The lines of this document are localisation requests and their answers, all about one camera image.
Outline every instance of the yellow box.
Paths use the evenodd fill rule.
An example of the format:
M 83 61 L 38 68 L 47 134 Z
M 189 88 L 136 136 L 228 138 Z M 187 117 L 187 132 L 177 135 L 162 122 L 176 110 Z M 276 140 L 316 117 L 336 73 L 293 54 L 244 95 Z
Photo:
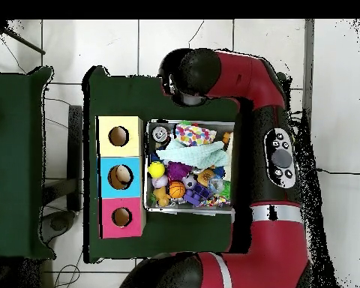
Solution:
M 98 116 L 101 157 L 139 157 L 143 121 L 137 116 Z

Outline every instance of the pink box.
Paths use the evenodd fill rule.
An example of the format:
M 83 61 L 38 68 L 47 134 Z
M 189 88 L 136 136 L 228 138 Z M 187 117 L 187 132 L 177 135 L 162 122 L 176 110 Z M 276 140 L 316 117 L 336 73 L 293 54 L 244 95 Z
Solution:
M 124 208 L 124 212 L 129 212 L 129 219 L 125 226 L 118 226 L 114 213 L 117 209 Z M 146 225 L 146 210 L 139 197 L 121 199 L 101 199 L 101 239 L 126 238 L 131 236 L 141 236 Z

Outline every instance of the small basketball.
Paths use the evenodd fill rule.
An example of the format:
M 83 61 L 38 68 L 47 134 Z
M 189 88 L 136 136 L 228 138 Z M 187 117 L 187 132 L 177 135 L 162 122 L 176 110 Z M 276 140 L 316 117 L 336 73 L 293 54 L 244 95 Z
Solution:
M 185 194 L 185 186 L 180 181 L 172 181 L 169 184 L 169 195 L 173 199 L 179 199 L 182 198 Z

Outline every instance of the green table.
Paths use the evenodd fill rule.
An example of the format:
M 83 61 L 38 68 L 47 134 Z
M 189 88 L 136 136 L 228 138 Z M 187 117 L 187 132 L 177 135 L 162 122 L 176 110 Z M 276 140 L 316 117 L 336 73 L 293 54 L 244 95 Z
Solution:
M 41 98 L 52 69 L 0 74 L 0 257 L 53 258 L 39 237 Z
M 231 216 L 148 212 L 141 237 L 100 239 L 95 151 L 95 116 L 139 116 L 150 119 L 187 119 L 234 122 L 238 111 L 231 100 L 212 100 L 200 107 L 181 108 L 161 91 L 161 80 L 146 76 L 108 76 L 103 67 L 85 75 L 84 143 L 85 184 L 90 200 L 84 201 L 85 254 L 93 263 L 99 258 L 152 257 L 161 252 L 216 251 L 230 244 Z

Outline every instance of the shape sorter box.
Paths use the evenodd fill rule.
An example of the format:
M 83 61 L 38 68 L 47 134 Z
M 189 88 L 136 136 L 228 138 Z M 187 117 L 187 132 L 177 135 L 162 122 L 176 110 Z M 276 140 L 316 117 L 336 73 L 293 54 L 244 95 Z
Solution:
M 137 116 L 98 116 L 100 157 L 139 157 L 143 121 Z
M 126 226 L 118 226 L 115 222 L 115 213 L 119 209 L 129 212 Z M 117 239 L 132 236 L 141 236 L 146 225 L 146 210 L 141 198 L 101 199 L 101 226 L 102 239 Z
M 141 157 L 101 157 L 100 175 L 101 189 L 100 197 L 102 199 L 116 198 L 141 198 L 143 194 L 143 171 Z M 111 170 L 117 166 L 125 166 L 129 169 L 131 181 L 129 185 L 122 189 L 115 189 L 109 180 Z

